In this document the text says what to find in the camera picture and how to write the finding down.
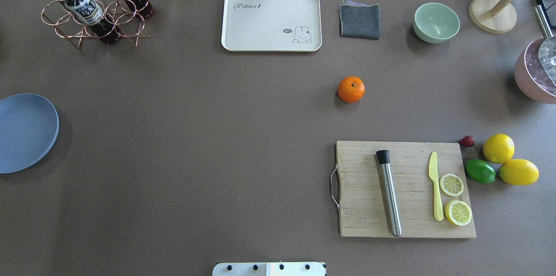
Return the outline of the wooden cutting board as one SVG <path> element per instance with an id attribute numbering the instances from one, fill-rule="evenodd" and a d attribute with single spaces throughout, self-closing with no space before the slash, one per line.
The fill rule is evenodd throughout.
<path id="1" fill-rule="evenodd" d="M 459 144 L 339 140 L 335 145 L 335 172 L 339 182 L 341 236 L 393 237 L 387 204 L 383 201 L 379 150 L 389 150 L 403 238 L 476 237 L 473 222 L 457 226 L 447 219 L 437 221 L 433 216 L 429 159 L 432 153 L 437 153 L 438 175 L 453 173 L 467 184 Z"/>

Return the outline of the green bowl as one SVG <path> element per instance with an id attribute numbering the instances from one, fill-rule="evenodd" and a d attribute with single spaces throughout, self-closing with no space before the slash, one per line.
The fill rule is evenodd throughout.
<path id="1" fill-rule="evenodd" d="M 427 3 L 415 11 L 413 29 L 424 42 L 443 43 L 459 32 L 460 20 L 450 7 L 440 3 Z"/>

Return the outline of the grey folded cloth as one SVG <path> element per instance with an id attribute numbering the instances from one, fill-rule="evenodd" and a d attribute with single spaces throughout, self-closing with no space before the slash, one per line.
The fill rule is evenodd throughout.
<path id="1" fill-rule="evenodd" d="M 340 36 L 379 40 L 381 7 L 347 0 L 339 5 Z"/>

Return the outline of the red strawberry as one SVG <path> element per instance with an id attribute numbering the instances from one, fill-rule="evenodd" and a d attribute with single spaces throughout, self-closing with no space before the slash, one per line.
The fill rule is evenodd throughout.
<path id="1" fill-rule="evenodd" d="M 467 135 L 458 141 L 459 145 L 464 147 L 474 147 L 475 146 L 475 139 L 471 135 Z"/>

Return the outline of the metal ice scoop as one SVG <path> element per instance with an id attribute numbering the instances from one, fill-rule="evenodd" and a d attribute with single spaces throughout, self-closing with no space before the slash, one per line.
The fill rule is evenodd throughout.
<path id="1" fill-rule="evenodd" d="M 541 32 L 544 36 L 544 41 L 538 50 L 538 59 L 542 68 L 550 78 L 552 84 L 556 85 L 556 50 L 555 50 L 555 36 L 548 24 L 548 20 L 543 12 L 542 5 L 534 7 L 536 18 L 540 24 Z"/>

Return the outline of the cream rabbit tray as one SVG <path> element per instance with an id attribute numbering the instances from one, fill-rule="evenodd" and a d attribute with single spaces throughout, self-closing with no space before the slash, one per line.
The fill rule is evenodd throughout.
<path id="1" fill-rule="evenodd" d="M 317 51 L 320 0 L 224 0 L 221 45 L 243 52 Z"/>

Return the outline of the green lime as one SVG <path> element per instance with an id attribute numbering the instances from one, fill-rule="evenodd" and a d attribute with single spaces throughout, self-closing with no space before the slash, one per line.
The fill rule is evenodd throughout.
<path id="1" fill-rule="evenodd" d="M 471 179 L 479 183 L 489 184 L 495 182 L 495 169 L 484 160 L 469 160 L 465 163 L 464 169 Z"/>

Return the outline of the yellow plastic knife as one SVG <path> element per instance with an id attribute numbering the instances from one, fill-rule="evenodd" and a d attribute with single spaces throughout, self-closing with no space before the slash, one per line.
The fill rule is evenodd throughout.
<path id="1" fill-rule="evenodd" d="M 437 166 L 437 152 L 433 151 L 429 158 L 428 176 L 432 181 L 433 192 L 433 217 L 436 221 L 443 220 L 443 208 L 440 196 L 440 186 Z"/>

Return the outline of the lemon half slice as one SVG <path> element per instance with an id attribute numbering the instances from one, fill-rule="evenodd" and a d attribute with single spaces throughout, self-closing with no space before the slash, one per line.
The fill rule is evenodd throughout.
<path id="1" fill-rule="evenodd" d="M 454 173 L 446 173 L 439 180 L 439 186 L 443 193 L 458 197 L 464 192 L 464 182 L 463 180 Z"/>
<path id="2" fill-rule="evenodd" d="M 459 200 L 449 201 L 444 208 L 447 220 L 457 226 L 469 224 L 473 218 L 471 207 Z"/>

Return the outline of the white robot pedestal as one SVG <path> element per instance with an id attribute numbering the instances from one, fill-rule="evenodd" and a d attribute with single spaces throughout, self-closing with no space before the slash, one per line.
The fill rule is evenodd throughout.
<path id="1" fill-rule="evenodd" d="M 246 262 L 218 263 L 213 276 L 326 276 L 321 262 Z"/>

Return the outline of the pink bowl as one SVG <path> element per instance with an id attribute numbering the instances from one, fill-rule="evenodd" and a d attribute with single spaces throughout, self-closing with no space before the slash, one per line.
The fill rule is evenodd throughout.
<path id="1" fill-rule="evenodd" d="M 536 102 L 555 104 L 555 86 L 538 59 L 543 38 L 532 41 L 520 54 L 514 68 L 514 78 L 523 94 Z"/>

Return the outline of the wooden cup stand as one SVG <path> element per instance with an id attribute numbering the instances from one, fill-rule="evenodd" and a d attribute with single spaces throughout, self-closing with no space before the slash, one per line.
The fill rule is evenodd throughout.
<path id="1" fill-rule="evenodd" d="M 472 0 L 468 12 L 471 20 L 485 32 L 507 33 L 517 21 L 512 0 Z"/>

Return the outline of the yellow lemon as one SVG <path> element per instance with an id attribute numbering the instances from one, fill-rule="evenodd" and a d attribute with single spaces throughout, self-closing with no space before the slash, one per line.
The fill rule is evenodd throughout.
<path id="1" fill-rule="evenodd" d="M 515 144 L 511 137 L 504 134 L 492 135 L 483 146 L 485 159 L 496 164 L 511 160 L 515 152 Z"/>
<path id="2" fill-rule="evenodd" d="M 499 177 L 511 185 L 526 186 L 539 178 L 538 167 L 525 159 L 511 159 L 499 167 Z"/>

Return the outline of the orange fruit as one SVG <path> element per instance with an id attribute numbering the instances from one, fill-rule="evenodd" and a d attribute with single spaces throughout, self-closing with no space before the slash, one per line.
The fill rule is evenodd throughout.
<path id="1" fill-rule="evenodd" d="M 365 84 L 357 76 L 348 76 L 339 82 L 338 96 L 347 103 L 360 100 L 365 94 Z"/>

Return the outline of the blue round plate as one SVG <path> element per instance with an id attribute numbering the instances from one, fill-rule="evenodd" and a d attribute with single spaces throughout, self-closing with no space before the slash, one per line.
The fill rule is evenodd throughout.
<path id="1" fill-rule="evenodd" d="M 52 102 L 33 93 L 0 102 L 0 173 L 15 173 L 40 161 L 55 143 L 60 126 Z"/>

